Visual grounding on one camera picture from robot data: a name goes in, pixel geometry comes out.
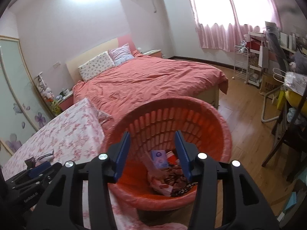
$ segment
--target orange basket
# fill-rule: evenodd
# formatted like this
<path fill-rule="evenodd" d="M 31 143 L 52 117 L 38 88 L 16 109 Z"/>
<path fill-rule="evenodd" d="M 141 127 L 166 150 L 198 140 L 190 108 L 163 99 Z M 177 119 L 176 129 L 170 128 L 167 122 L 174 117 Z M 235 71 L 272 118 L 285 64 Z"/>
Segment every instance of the orange basket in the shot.
<path fill-rule="evenodd" d="M 151 100 L 127 113 L 112 128 L 102 145 L 106 150 L 118 143 L 125 131 L 131 146 L 122 177 L 110 190 L 130 206 L 148 211 L 174 210 L 195 200 L 197 186 L 180 197 L 158 195 L 149 186 L 147 169 L 140 157 L 151 150 L 175 148 L 174 132 L 181 130 L 187 142 L 196 144 L 217 161 L 229 162 L 231 134 L 218 111 L 210 104 L 192 97 Z"/>

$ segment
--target headboard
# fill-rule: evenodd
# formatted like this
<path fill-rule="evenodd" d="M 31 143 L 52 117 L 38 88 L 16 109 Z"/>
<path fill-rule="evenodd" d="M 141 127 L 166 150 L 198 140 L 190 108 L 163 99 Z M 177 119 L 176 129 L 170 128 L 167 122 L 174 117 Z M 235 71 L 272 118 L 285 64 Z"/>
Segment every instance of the headboard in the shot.
<path fill-rule="evenodd" d="M 124 36 L 112 39 L 110 41 L 107 41 L 105 43 L 102 43 L 96 47 L 93 47 L 92 49 L 80 54 L 79 56 L 73 58 L 72 60 L 67 61 L 66 62 L 67 69 L 74 83 L 76 84 L 79 80 L 82 79 L 79 73 L 79 69 L 78 69 L 79 66 L 89 61 L 90 59 L 93 59 L 97 55 L 105 51 L 108 51 L 109 49 L 115 49 L 117 47 L 121 47 L 125 45 L 126 43 L 129 43 L 131 52 L 136 50 L 136 47 L 132 41 L 131 35 L 124 35 Z"/>

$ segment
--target floral pillow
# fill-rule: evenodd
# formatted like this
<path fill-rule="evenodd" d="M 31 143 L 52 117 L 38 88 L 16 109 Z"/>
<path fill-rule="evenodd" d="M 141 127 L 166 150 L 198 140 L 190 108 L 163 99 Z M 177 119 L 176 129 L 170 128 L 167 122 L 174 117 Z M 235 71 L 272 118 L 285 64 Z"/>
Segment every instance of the floral pillow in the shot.
<path fill-rule="evenodd" d="M 116 66 L 134 58 L 128 43 L 108 52 Z"/>
<path fill-rule="evenodd" d="M 82 79 L 87 82 L 114 66 L 114 61 L 106 51 L 79 66 L 78 68 Z"/>

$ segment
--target wardrobe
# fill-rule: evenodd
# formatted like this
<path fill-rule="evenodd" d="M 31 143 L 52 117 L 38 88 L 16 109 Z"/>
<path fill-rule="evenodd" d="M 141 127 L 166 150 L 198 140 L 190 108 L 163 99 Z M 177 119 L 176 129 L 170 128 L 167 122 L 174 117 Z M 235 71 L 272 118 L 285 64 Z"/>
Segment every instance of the wardrobe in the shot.
<path fill-rule="evenodd" d="M 0 36 L 0 164 L 7 162 L 53 114 L 27 69 L 19 39 Z"/>

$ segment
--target basket rim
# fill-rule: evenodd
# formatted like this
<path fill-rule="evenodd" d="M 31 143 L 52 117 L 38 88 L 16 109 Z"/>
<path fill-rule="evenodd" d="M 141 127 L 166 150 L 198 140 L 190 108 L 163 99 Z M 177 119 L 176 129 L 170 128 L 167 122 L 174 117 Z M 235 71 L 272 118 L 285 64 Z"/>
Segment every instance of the basket rim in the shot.
<path fill-rule="evenodd" d="M 222 151 L 222 156 L 219 162 L 227 163 L 230 160 L 231 151 L 232 151 L 232 139 L 231 133 L 228 128 L 228 125 L 222 115 L 219 114 L 217 109 L 215 109 L 211 104 L 202 101 L 200 99 L 196 99 L 193 97 L 187 96 L 171 96 L 171 97 L 164 97 L 159 99 L 152 99 L 149 100 L 141 105 L 134 106 L 129 112 L 127 112 L 124 116 L 122 116 L 116 124 L 114 124 L 109 130 L 108 134 L 105 136 L 105 140 L 102 144 L 102 150 L 107 150 L 107 144 L 112 138 L 113 132 L 116 132 L 116 129 L 119 128 L 123 121 L 131 119 L 131 115 L 139 108 L 147 107 L 151 103 L 166 103 L 170 100 L 178 101 L 184 100 L 185 102 L 192 102 L 194 105 L 198 105 L 201 110 L 209 110 L 219 121 L 223 133 L 224 139 L 224 148 Z M 191 193 L 187 193 L 180 197 L 172 197 L 168 199 L 160 199 L 159 202 L 152 203 L 152 199 L 144 198 L 141 196 L 132 196 L 127 194 L 125 190 L 123 190 L 117 184 L 109 184 L 109 188 L 111 192 L 119 199 L 124 200 L 126 203 L 130 204 L 133 207 L 136 207 L 141 210 L 148 210 L 148 211 L 164 211 L 164 210 L 174 210 L 186 206 L 189 203 L 192 203 L 196 197 L 196 190 L 192 191 Z"/>

